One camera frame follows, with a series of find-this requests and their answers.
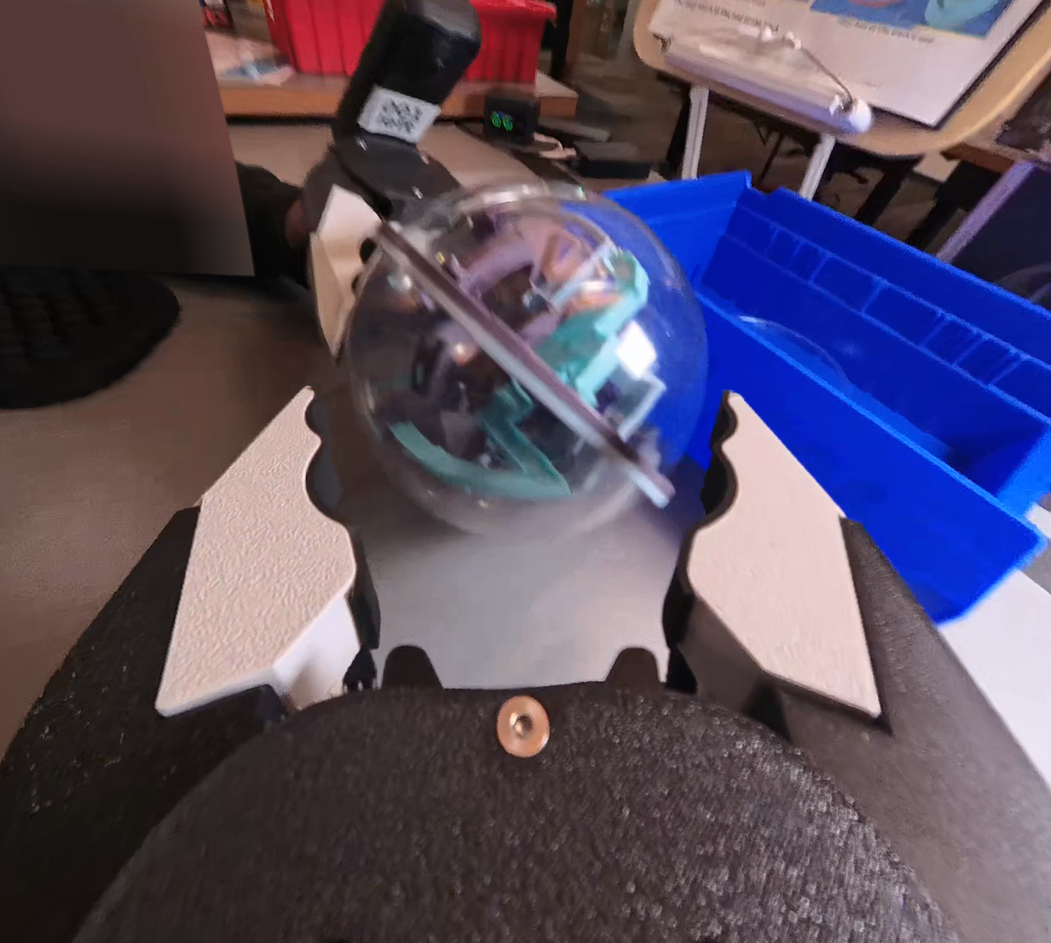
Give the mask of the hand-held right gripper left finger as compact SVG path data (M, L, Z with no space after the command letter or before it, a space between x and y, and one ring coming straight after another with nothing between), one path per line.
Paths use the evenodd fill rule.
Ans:
M303 388L200 497L157 712L182 716L259 686L300 711L346 692L370 653L347 527L311 497L322 437Z

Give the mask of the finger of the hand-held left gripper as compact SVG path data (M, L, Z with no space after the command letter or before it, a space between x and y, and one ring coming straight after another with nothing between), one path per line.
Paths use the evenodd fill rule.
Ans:
M360 248L384 221L359 194L331 188L320 225L310 237L309 270L322 340L337 354L356 303L354 282L366 266Z

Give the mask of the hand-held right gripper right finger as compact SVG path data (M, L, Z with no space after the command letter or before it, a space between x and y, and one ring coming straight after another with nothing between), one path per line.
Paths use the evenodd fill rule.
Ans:
M702 503L669 626L700 694L743 712L785 690L880 717L846 516L741 395L721 402Z

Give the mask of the clear maze ball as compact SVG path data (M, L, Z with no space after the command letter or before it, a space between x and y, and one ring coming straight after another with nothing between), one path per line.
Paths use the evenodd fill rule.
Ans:
M708 347L637 216L535 180L417 203L370 240L341 360L405 495L466 532L536 537L672 503Z

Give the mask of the person's left forearm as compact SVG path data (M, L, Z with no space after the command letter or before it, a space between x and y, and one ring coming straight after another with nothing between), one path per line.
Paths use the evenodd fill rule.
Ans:
M234 163L253 274L309 287L309 227L301 189L262 166Z

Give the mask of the maze ball box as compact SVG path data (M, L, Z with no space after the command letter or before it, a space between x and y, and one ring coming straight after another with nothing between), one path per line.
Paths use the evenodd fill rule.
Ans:
M939 255L960 270L1049 309L1049 165L1015 163L978 201Z

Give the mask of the red plastic bin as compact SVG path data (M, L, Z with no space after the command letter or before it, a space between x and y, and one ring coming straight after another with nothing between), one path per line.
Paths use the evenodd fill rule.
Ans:
M298 74L350 75L385 0L262 0L271 43ZM470 83L532 83L547 25L543 0L468 0L480 17L480 53Z

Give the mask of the small black device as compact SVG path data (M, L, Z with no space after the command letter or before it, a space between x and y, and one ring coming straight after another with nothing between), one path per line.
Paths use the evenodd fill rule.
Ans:
M540 99L533 94L488 93L480 118L482 136L490 142L529 144L537 134L540 111Z

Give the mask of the blue plastic tray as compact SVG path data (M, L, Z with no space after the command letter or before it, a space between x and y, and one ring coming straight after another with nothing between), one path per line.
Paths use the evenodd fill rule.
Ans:
M1049 493L1049 313L749 175L611 199L680 264L703 310L706 468L742 396L861 524L937 623L1036 556Z

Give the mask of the black mesh chair seat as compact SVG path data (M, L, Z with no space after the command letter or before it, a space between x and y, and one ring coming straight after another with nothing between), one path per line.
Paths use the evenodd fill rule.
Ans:
M176 293L135 271L1 268L1 409L85 398L168 337Z

